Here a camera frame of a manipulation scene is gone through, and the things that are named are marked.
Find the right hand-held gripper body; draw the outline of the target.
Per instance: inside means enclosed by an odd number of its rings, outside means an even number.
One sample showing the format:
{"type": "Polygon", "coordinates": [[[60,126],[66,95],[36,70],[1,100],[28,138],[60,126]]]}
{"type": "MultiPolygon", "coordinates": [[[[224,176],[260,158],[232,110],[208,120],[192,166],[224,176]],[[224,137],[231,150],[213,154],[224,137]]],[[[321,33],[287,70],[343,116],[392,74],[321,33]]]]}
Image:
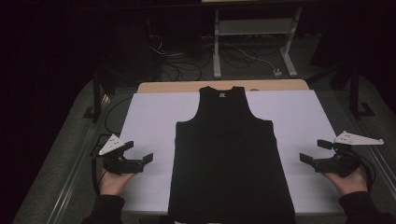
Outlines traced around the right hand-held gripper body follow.
{"type": "Polygon", "coordinates": [[[343,131],[333,139],[331,150],[335,154],[328,159],[313,159],[312,167],[317,173],[334,173],[347,177],[361,166],[361,157],[352,148],[354,146],[383,145],[382,139],[374,139],[343,131]]]}

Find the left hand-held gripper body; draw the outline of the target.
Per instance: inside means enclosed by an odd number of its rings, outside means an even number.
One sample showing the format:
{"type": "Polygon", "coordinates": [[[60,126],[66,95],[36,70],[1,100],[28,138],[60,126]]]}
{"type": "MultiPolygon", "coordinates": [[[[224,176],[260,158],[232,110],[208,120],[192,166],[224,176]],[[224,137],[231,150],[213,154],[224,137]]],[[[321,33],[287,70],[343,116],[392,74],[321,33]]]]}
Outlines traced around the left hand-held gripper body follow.
{"type": "Polygon", "coordinates": [[[99,150],[105,170],[116,175],[142,173],[145,167],[142,164],[143,158],[140,160],[128,160],[124,157],[125,151],[120,151],[120,147],[125,143],[115,134],[112,134],[99,150]]]}

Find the black tank top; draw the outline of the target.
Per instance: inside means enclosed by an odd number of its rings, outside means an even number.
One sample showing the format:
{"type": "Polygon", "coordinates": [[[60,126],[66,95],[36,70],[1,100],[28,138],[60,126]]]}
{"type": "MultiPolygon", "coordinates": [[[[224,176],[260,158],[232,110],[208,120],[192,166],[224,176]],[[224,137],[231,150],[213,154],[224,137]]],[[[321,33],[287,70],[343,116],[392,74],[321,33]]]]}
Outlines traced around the black tank top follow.
{"type": "Polygon", "coordinates": [[[176,125],[168,214],[177,222],[295,224],[274,125],[245,89],[199,90],[195,116],[176,125]]]}

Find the person's left hand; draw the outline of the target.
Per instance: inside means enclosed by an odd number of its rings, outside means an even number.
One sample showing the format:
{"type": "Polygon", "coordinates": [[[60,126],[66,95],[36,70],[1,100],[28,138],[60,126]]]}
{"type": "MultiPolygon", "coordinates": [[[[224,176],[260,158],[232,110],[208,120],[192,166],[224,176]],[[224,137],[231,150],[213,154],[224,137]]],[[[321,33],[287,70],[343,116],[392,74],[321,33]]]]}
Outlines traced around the person's left hand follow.
{"type": "Polygon", "coordinates": [[[135,174],[111,174],[108,171],[103,171],[100,183],[99,192],[101,195],[116,195],[120,196],[128,182],[135,176],[135,174]]]}

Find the person's right hand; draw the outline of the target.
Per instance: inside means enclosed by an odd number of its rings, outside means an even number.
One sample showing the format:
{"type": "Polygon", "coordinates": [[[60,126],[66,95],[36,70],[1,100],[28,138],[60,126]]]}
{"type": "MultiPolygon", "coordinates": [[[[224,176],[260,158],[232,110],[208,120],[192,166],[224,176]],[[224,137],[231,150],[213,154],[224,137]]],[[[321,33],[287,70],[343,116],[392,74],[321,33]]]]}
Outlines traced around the person's right hand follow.
{"type": "Polygon", "coordinates": [[[353,192],[367,192],[366,175],[361,168],[358,168],[347,177],[340,177],[334,173],[324,173],[327,179],[335,186],[341,196],[353,192]]]}

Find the white board mat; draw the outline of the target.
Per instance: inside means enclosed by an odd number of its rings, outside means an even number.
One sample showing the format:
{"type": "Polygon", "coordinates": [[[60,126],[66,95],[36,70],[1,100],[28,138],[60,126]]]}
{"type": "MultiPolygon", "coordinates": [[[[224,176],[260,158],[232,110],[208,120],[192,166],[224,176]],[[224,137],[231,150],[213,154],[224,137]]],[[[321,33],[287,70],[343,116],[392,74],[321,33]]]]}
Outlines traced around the white board mat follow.
{"type": "MultiPolygon", "coordinates": [[[[295,213],[340,214],[338,193],[329,180],[300,162],[302,153],[330,158],[333,152],[317,146],[319,139],[332,141],[334,130],[314,91],[248,91],[252,114],[274,123],[274,133],[295,213]]],[[[176,123],[191,119],[197,111],[197,92],[137,93],[133,96],[120,139],[134,141],[125,152],[128,159],[149,153],[153,162],[133,178],[124,191],[129,212],[145,215],[167,213],[173,168],[176,123]]]]}

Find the black metal stand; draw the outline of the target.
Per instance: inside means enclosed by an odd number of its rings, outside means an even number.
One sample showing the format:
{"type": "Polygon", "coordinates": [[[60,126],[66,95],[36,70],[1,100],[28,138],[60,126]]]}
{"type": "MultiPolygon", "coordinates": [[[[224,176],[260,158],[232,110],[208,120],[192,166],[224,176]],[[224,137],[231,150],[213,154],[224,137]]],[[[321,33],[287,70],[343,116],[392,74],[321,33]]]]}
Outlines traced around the black metal stand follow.
{"type": "Polygon", "coordinates": [[[308,78],[305,82],[308,85],[312,85],[330,74],[334,74],[330,82],[333,90],[340,91],[346,84],[349,84],[348,108],[355,119],[360,120],[361,117],[371,117],[375,114],[367,103],[359,101],[360,71],[358,65],[353,60],[341,60],[308,78]]]}
{"type": "Polygon", "coordinates": [[[97,68],[92,75],[93,106],[86,109],[83,118],[99,120],[102,114],[103,101],[106,96],[113,95],[116,90],[116,79],[105,68],[97,68]]]}

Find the metal floor rail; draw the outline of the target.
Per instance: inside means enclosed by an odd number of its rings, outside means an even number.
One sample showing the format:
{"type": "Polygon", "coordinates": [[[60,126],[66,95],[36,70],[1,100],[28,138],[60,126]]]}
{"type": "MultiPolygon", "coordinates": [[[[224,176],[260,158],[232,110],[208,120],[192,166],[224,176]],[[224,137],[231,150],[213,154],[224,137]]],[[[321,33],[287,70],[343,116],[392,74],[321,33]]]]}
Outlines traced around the metal floor rail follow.
{"type": "Polygon", "coordinates": [[[380,175],[383,190],[396,202],[396,116],[379,98],[360,102],[349,93],[335,96],[353,131],[384,140],[383,146],[368,146],[364,151],[380,175]]]}
{"type": "Polygon", "coordinates": [[[91,126],[84,137],[83,144],[78,150],[77,158],[69,175],[66,178],[64,186],[61,188],[61,192],[54,207],[51,210],[46,224],[61,224],[65,210],[69,205],[69,202],[75,192],[77,183],[81,177],[84,165],[91,165],[90,153],[95,148],[95,141],[97,140],[98,132],[101,129],[101,125],[104,120],[103,112],[107,110],[110,103],[111,99],[106,94],[99,98],[99,109],[101,110],[101,113],[99,114],[99,117],[91,123],[91,126]]]}

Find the grey metal desk frame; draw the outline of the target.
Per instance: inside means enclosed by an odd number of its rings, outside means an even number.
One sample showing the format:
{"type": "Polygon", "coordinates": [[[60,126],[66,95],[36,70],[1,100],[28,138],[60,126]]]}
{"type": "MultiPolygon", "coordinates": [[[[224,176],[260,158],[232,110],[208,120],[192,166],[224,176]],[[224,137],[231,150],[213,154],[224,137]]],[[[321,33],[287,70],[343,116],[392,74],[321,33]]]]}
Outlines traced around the grey metal desk frame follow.
{"type": "Polygon", "coordinates": [[[219,11],[215,13],[214,22],[214,79],[221,79],[219,56],[219,38],[227,35],[286,35],[287,42],[279,49],[282,60],[290,77],[297,77],[297,71],[289,55],[292,39],[294,38],[303,8],[297,7],[292,18],[286,19],[254,19],[222,21],[219,11]]]}

